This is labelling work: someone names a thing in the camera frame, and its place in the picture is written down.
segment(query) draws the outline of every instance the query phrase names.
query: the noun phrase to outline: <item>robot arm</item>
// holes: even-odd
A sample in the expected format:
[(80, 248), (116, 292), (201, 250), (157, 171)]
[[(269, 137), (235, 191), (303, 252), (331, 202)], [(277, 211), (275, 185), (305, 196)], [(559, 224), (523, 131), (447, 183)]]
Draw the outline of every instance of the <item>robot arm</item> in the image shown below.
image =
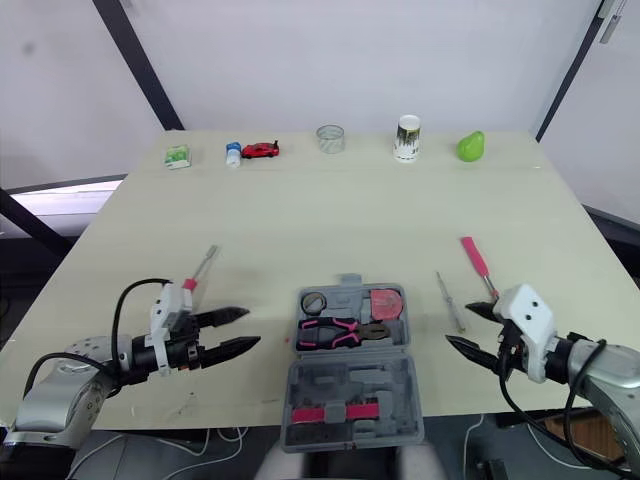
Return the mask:
[(606, 345), (595, 352), (598, 344), (581, 335), (557, 337), (551, 310), (528, 285), (508, 290), (495, 304), (479, 302), (467, 308), (502, 324), (498, 356), (465, 338), (447, 336), (456, 350), (498, 375), (506, 362), (507, 377), (517, 369), (537, 383), (550, 379), (573, 386), (576, 377), (583, 375), (575, 384), (576, 394), (610, 420), (631, 468), (625, 477), (638, 478), (640, 352), (620, 345)]
[[(260, 337), (238, 337), (207, 349), (199, 344), (199, 335), (202, 328), (218, 327), (247, 313), (246, 309), (229, 307), (192, 315), (191, 290), (167, 283), (151, 311), (151, 332), (133, 339), (117, 337), (117, 370), (107, 336), (85, 338), (62, 355), (45, 356), (71, 358), (59, 359), (33, 388), (28, 382), (16, 420), (0, 449), (0, 477), (66, 478), (75, 450), (90, 433), (110, 395), (122, 386), (146, 381), (155, 371), (167, 375), (175, 368), (207, 368), (243, 354)], [(89, 358), (106, 368), (74, 358)]]

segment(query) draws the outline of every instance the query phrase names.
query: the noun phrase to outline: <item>red-handled pliers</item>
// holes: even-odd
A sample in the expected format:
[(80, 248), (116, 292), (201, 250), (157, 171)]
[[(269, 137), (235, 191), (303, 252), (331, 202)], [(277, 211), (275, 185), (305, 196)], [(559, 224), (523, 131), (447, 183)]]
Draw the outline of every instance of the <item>red-handled pliers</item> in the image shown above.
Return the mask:
[[(338, 347), (358, 347), (362, 340), (380, 340), (390, 335), (389, 328), (380, 323), (361, 325), (355, 318), (318, 317), (303, 320), (298, 325), (302, 331), (315, 329), (311, 338), (302, 335), (297, 342), (298, 350), (333, 350)], [(340, 329), (332, 338), (321, 340), (321, 327)]]

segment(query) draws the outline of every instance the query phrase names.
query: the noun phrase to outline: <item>pear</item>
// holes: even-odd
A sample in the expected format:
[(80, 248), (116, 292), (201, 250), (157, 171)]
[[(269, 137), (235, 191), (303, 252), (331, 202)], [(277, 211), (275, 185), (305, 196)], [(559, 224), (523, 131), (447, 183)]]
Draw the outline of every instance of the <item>pear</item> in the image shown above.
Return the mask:
[(458, 158), (464, 162), (475, 162), (484, 155), (484, 133), (475, 131), (458, 142)]

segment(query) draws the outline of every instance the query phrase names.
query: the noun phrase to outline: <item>red toy car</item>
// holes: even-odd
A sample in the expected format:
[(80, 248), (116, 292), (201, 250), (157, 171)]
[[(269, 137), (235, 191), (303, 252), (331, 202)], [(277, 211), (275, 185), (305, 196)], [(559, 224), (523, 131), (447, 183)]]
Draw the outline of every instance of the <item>red toy car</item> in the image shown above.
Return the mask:
[(254, 143), (242, 149), (242, 158), (273, 157), (280, 155), (278, 141), (273, 143)]

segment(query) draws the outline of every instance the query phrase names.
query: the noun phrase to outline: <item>white backdrop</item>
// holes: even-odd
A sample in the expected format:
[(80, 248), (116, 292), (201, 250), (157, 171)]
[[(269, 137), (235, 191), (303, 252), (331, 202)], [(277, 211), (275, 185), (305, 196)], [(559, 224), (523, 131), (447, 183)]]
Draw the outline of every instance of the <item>white backdrop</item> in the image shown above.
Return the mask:
[(596, 0), (127, 0), (186, 128), (535, 135)]
[(640, 3), (606, 25), (541, 143), (581, 202), (640, 224)]
[[(190, 129), (535, 134), (597, 0), (123, 0)], [(0, 3), (0, 184), (120, 174), (160, 125), (92, 3)]]
[(91, 1), (0, 2), (0, 186), (125, 173), (161, 131)]

